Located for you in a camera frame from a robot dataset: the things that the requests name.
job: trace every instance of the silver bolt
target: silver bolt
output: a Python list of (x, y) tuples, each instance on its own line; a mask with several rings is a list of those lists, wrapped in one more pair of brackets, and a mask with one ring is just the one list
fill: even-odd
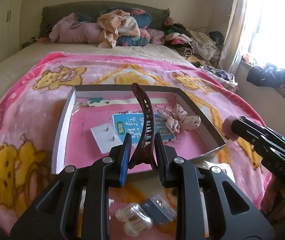
[(102, 162), (103, 163), (111, 163), (112, 162), (112, 158), (109, 156), (103, 157), (102, 158)]
[(222, 169), (217, 167), (217, 166), (214, 166), (214, 167), (211, 168), (211, 171), (213, 173), (220, 173), (222, 171)]
[(184, 159), (182, 157), (176, 157), (176, 158), (174, 158), (174, 162), (175, 163), (183, 163)]
[(72, 166), (72, 165), (68, 165), (66, 168), (65, 168), (65, 172), (68, 172), (68, 173), (72, 173), (75, 171), (75, 167)]

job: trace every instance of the headboard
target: headboard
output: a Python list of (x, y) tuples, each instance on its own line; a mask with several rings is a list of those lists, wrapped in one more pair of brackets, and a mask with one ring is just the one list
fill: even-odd
[(73, 12), (80, 12), (90, 16), (92, 19), (97, 19), (97, 16), (102, 10), (107, 10), (112, 7), (133, 7), (147, 11), (152, 16), (152, 22), (148, 28), (156, 30), (162, 29), (164, 20), (170, 13), (169, 9), (163, 10), (127, 2), (84, 1), (64, 3), (43, 8), (39, 36), (44, 37), (47, 26), (57, 23), (63, 17), (68, 16)]

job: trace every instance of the window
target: window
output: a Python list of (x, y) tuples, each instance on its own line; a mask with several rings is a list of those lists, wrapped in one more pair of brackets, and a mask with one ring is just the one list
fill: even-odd
[(285, 0), (248, 0), (243, 39), (259, 65), (285, 68)]

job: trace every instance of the curtain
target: curtain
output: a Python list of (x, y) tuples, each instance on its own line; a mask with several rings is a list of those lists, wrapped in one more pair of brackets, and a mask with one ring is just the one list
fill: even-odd
[(241, 38), (244, 31), (246, 6), (247, 0), (234, 0), (230, 26), (219, 60), (219, 66), (233, 74), (236, 73), (244, 52)]

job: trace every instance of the pink pom-pom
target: pink pom-pom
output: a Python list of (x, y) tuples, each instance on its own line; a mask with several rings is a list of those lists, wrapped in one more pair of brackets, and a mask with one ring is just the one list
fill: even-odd
[(228, 139), (232, 141), (236, 141), (239, 138), (238, 135), (232, 132), (232, 123), (237, 119), (238, 117), (230, 115), (225, 119), (225, 121), (222, 124), (222, 131), (225, 134), (225, 137), (228, 137)]

